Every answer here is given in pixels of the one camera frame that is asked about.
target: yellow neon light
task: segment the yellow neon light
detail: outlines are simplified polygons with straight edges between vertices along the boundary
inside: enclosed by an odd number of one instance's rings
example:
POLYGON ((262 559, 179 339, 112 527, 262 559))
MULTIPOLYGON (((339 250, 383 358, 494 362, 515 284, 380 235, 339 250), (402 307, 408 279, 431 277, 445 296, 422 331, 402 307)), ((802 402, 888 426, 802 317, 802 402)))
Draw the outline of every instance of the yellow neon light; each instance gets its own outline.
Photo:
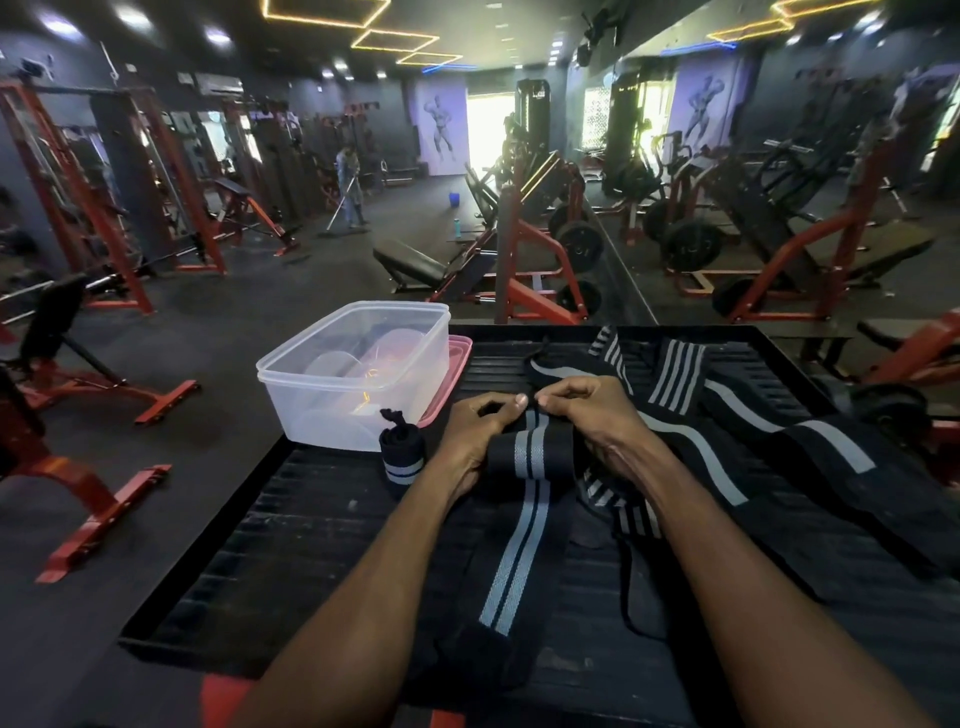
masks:
POLYGON ((406 31, 381 31, 375 29, 368 29, 363 35, 358 37, 352 42, 350 48, 355 48, 358 51, 387 51, 389 53, 416 53, 423 48, 426 48, 431 43, 435 43, 440 40, 440 36, 429 36, 425 33, 407 33, 406 31), (418 45, 416 48, 388 48, 381 45, 361 45, 364 40, 366 40, 370 35, 381 35, 381 36, 398 36, 398 37, 413 37, 424 39, 423 43, 418 45))
POLYGON ((807 8, 805 10, 791 11, 788 6, 796 5, 798 3, 808 3, 811 0, 779 0, 770 6, 773 12, 779 13, 785 18, 795 18, 795 17, 807 17, 808 15, 816 15, 820 12, 830 12, 838 11, 843 8, 850 8, 854 5, 870 5, 871 3, 878 3, 880 0, 842 0, 838 3, 826 3, 825 5, 818 5, 813 8, 807 8))
POLYGON ((380 6, 376 8, 366 20, 362 23, 352 22, 349 20, 334 20, 328 17, 316 17, 313 15, 289 15, 279 12, 270 12, 270 4, 273 0, 261 0, 260 11, 261 14, 267 20, 288 20, 293 23, 306 23, 308 25, 325 25, 331 28, 354 28, 357 30, 363 30, 369 28, 371 23, 373 23, 393 2, 393 0, 371 0, 371 2, 380 3, 380 6))
POLYGON ((459 61, 463 56, 458 56, 454 53, 422 53, 417 51, 411 53, 409 56, 404 56, 402 59, 396 62, 397 65, 447 65, 448 63, 453 63, 454 61, 459 61), (446 61, 443 62, 420 62, 420 61, 410 61, 414 56, 431 56, 433 58, 444 58, 446 61))
POLYGON ((738 40, 747 40, 752 37, 775 36, 777 33, 786 33, 794 29, 794 24, 782 17, 770 20, 759 20, 756 23, 747 23, 738 28, 726 28, 722 31, 707 33, 710 40, 722 43, 731 43, 738 40))

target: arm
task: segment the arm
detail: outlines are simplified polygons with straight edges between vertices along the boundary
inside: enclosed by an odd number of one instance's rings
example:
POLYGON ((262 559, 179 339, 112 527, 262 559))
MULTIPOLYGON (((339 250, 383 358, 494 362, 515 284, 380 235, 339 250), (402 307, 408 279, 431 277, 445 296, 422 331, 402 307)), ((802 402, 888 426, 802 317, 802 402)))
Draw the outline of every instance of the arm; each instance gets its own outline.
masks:
POLYGON ((416 631, 437 534, 477 482, 491 437, 526 398, 488 394, 455 404, 444 439, 360 563, 276 657, 230 728, 374 726, 389 721, 416 631), (491 403, 503 406, 479 416, 491 403))
POLYGON ((657 511, 747 725, 922 728, 936 723, 903 685, 809 599, 637 416, 613 377, 538 393, 657 511))

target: air conditioner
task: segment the air conditioner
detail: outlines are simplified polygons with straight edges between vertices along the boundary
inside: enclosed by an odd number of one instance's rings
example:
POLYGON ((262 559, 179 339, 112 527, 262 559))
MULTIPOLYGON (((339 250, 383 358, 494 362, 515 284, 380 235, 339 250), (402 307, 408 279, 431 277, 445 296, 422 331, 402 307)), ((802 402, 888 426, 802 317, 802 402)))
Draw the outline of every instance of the air conditioner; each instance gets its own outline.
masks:
POLYGON ((232 76, 198 73, 197 88, 204 96, 243 96, 243 82, 232 76))

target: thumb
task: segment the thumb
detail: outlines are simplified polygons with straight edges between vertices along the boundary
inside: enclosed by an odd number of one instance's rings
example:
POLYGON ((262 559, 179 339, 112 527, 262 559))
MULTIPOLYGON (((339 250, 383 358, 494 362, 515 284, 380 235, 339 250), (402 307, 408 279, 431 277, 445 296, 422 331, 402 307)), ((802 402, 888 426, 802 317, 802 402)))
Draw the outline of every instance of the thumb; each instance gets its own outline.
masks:
POLYGON ((537 399, 540 409, 548 415, 557 417, 567 417, 569 419, 570 407, 576 400, 568 400, 566 397, 555 397, 553 395, 541 395, 537 399))
POLYGON ((527 408, 528 400, 526 395, 517 395, 511 401, 500 407, 496 412, 488 415, 486 420, 492 420, 496 423, 496 431, 502 432, 505 427, 516 422, 517 418, 523 414, 527 408))

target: black tray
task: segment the black tray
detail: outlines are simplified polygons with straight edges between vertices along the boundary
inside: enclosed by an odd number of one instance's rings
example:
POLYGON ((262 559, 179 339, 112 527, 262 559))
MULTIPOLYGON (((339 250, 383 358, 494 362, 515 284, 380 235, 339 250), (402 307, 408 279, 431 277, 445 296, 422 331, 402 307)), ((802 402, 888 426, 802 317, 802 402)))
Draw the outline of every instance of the black tray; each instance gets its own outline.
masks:
MULTIPOLYGON (((474 346, 455 392, 526 391, 524 356, 545 335, 580 350, 594 327, 451 327, 474 346)), ((716 366, 748 379, 784 414, 824 415, 832 405, 792 362, 751 327, 619 329, 631 379, 649 380, 662 336, 715 345, 716 366)), ((442 432, 445 416, 427 430, 442 432)), ((296 445, 281 438, 125 626, 120 644, 136 657, 255 679, 359 560, 393 503, 378 455, 296 445)), ((754 470, 765 472, 755 462, 754 470)), ((492 508, 458 508, 444 526, 427 576, 419 635, 456 593, 492 508)), ((824 526, 850 603, 832 611, 941 719, 960 716, 960 597, 950 585, 913 579, 862 532, 837 528, 810 504, 798 518, 824 526)), ((630 632, 620 614, 616 546, 571 544, 561 593, 530 682, 505 697, 564 711, 692 725, 687 692, 664 643, 630 632)), ((406 696, 456 709, 442 694, 406 696)))

